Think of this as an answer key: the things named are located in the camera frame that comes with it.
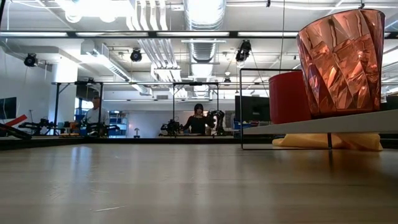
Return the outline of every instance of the black monitor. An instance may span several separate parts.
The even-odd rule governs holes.
[[[17,98],[0,99],[0,119],[17,118]]]
[[[235,120],[241,120],[240,96],[235,96]],[[258,96],[242,97],[243,121],[271,121],[269,98]]]

